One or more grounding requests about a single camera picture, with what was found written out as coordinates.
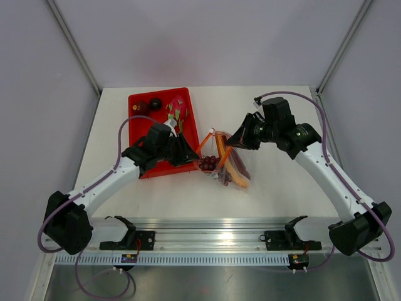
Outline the dark red grape bunch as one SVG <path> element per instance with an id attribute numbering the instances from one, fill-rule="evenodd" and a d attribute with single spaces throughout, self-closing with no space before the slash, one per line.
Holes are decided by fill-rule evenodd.
<path id="1" fill-rule="evenodd" d="M 219 181 L 223 186 L 228 186 L 232 180 L 224 164 L 220 164 L 221 158 L 216 156 L 204 156 L 200 158 L 198 168 L 211 179 Z"/>

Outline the clear orange zip top bag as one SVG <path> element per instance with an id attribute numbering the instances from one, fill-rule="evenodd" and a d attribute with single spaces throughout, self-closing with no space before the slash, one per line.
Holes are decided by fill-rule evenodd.
<path id="1" fill-rule="evenodd" d="M 225 187 L 246 191 L 250 187 L 251 175 L 247 170 L 244 160 L 239 155 L 239 151 L 235 147 L 226 145 L 226 140 L 230 138 L 230 136 L 231 135 L 227 132 L 211 128 L 195 152 L 200 158 L 204 156 L 220 157 L 220 164 L 224 164 L 232 180 L 232 182 Z M 201 171 L 198 168 L 199 160 L 194 161 L 193 165 L 198 171 Z"/>

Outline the red plastic tray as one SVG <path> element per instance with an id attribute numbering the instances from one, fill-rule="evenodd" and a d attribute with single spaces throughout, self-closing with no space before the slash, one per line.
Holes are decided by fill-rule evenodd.
<path id="1" fill-rule="evenodd" d="M 188 88 L 186 87 L 173 88 L 168 90 L 159 90 L 154 92 L 138 93 L 130 95 L 128 97 L 128 116 L 129 117 L 134 116 L 131 108 L 134 102 L 144 101 L 149 105 L 149 102 L 152 98 L 159 98 L 162 101 L 162 108 L 159 111 L 152 111 L 149 108 L 148 115 L 146 116 L 156 120 L 157 122 L 163 123 L 167 120 L 167 112 L 165 110 L 165 107 L 176 95 L 180 95 L 181 97 L 183 97 L 185 102 L 187 103 L 189 109 L 189 116 L 186 118 L 184 122 L 183 135 L 185 136 L 185 139 L 187 140 L 191 148 L 195 151 L 197 147 L 200 145 L 200 143 Z M 129 146 L 134 145 L 134 143 L 138 141 L 139 138 L 145 136 L 153 124 L 154 123 L 152 121 L 147 119 L 133 119 L 129 121 L 128 123 Z M 193 163 L 186 164 L 180 167 L 173 167 L 168 162 L 164 161 L 157 163 L 155 169 L 147 171 L 140 178 L 149 179 L 152 177 L 167 176 L 171 174 L 178 174 L 195 170 L 196 168 L 194 167 Z"/>

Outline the dark plum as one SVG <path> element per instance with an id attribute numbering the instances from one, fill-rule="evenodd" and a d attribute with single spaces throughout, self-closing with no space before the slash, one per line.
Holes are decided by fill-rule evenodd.
<path id="1" fill-rule="evenodd" d="M 149 102 L 150 110 L 159 111 L 162 108 L 162 101 L 159 98 L 152 98 Z"/>

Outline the red apple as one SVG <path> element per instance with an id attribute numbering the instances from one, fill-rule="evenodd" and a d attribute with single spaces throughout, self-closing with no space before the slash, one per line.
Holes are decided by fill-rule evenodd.
<path id="1" fill-rule="evenodd" d="M 149 105 L 144 101 L 134 102 L 131 108 L 133 115 L 148 115 Z"/>

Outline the left small circuit board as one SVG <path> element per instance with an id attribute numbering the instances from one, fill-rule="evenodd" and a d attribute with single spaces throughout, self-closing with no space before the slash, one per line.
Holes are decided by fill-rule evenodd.
<path id="1" fill-rule="evenodd" d="M 137 255 L 134 254 L 123 254 L 121 262 L 122 263 L 136 263 L 138 260 Z"/>

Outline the small circuit board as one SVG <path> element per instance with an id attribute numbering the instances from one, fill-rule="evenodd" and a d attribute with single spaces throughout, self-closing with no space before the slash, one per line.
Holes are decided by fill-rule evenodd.
<path id="1" fill-rule="evenodd" d="M 123 254 L 121 262 L 122 263 L 136 263 L 138 260 L 137 255 L 134 254 Z"/>
<path id="2" fill-rule="evenodd" d="M 308 254 L 293 255 L 291 257 L 291 263 L 295 265 L 308 265 L 308 262 L 309 262 Z"/>

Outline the right small circuit board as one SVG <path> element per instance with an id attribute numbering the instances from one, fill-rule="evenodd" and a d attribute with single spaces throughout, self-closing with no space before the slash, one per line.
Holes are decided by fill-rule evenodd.
<path id="1" fill-rule="evenodd" d="M 295 265 L 308 265 L 308 262 L 309 262 L 308 254 L 293 255 L 291 257 L 291 263 Z"/>

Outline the aluminium mounting rail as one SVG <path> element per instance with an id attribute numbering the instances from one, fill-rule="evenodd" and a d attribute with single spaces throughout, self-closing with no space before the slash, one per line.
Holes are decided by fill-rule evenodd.
<path id="1" fill-rule="evenodd" d="M 313 218 L 325 226 L 335 222 L 333 218 Z M 288 219 L 126 219 L 121 216 L 107 216 L 90 220 L 94 227 L 93 236 L 86 248 L 100 250 L 104 241 L 120 241 L 128 230 L 155 231 L 156 253 L 222 253 L 233 251 L 263 251 L 266 244 L 259 236 L 269 230 L 284 230 Z M 48 236 L 42 236 L 42 243 L 49 251 L 58 252 L 58 245 Z"/>

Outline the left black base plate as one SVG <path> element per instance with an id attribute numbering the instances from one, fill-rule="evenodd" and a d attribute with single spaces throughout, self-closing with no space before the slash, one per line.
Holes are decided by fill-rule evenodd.
<path id="1" fill-rule="evenodd" d="M 155 244 L 155 231 L 128 230 L 120 241 L 104 241 L 99 249 L 106 251 L 152 251 Z"/>

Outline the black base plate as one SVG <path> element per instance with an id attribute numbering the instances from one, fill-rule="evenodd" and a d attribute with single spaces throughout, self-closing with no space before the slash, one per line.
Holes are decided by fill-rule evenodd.
<path id="1" fill-rule="evenodd" d="M 259 240 L 266 244 L 268 251 L 320 251 L 319 241 L 302 241 L 290 231 L 269 230 L 259 236 Z"/>
<path id="2" fill-rule="evenodd" d="M 99 249 L 106 251 L 152 251 L 155 244 L 155 231 L 128 230 L 120 241 L 104 241 Z"/>

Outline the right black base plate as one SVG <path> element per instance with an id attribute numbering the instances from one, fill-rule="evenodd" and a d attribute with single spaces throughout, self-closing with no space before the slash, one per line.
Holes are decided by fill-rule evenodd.
<path id="1" fill-rule="evenodd" d="M 268 251 L 320 251 L 319 241 L 302 241 L 290 231 L 269 230 L 259 236 L 259 240 L 266 244 Z"/>

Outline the left aluminium corner post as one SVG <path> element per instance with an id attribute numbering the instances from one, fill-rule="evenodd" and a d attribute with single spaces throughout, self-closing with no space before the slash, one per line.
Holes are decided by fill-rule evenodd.
<path id="1" fill-rule="evenodd" d="M 76 62 L 80 66 L 86 80 L 90 84 L 91 89 L 95 93 L 97 99 L 100 99 L 100 97 L 102 95 L 102 88 L 98 84 L 98 81 L 96 80 L 87 60 L 85 59 L 82 51 L 80 50 L 80 47 L 79 47 L 78 43 L 76 42 L 73 32 L 70 29 L 70 26 L 68 25 L 68 22 L 66 21 L 66 18 L 64 17 L 57 1 L 44 0 L 44 4 L 49 9 L 53 19 L 55 20 L 57 26 L 59 27 L 73 56 L 75 57 Z"/>

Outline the aluminium corner post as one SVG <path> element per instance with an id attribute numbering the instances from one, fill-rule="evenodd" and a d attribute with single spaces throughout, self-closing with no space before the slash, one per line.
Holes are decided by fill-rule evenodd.
<path id="1" fill-rule="evenodd" d="M 317 96 L 321 97 L 325 88 L 328 86 L 331 78 L 339 67 L 343 57 L 348 51 L 352 41 L 357 36 L 359 29 L 361 28 L 365 18 L 367 17 L 370 9 L 375 4 L 374 0 L 364 0 L 355 14 L 351 24 L 349 25 L 344 37 L 342 38 L 339 47 L 337 48 L 334 57 L 331 59 L 328 68 L 324 72 L 323 78 L 320 80 L 316 88 Z"/>
<path id="2" fill-rule="evenodd" d="M 100 99 L 100 97 L 102 95 L 102 88 L 98 84 L 98 81 L 96 80 L 87 60 L 85 59 L 82 51 L 80 50 L 80 47 L 79 47 L 78 43 L 76 42 L 73 32 L 70 29 L 70 26 L 68 25 L 68 22 L 66 21 L 66 18 L 64 17 L 57 1 L 44 0 L 44 4 L 49 9 L 53 19 L 55 20 L 57 26 L 59 27 L 73 56 L 75 57 L 76 62 L 80 66 L 86 80 L 90 84 L 91 89 L 95 93 L 97 99 Z"/>

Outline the right aluminium corner post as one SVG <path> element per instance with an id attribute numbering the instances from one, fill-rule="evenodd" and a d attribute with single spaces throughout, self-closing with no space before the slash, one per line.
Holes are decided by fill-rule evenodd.
<path id="1" fill-rule="evenodd" d="M 339 47 L 337 48 L 334 57 L 331 59 L 328 68 L 324 72 L 323 78 L 320 80 L 316 88 L 317 96 L 321 97 L 325 88 L 328 86 L 331 78 L 339 67 L 343 57 L 348 51 L 352 41 L 357 36 L 359 29 L 361 28 L 365 18 L 367 17 L 370 9 L 375 4 L 374 0 L 364 0 L 355 14 L 351 24 L 349 25 L 344 37 L 342 38 Z"/>

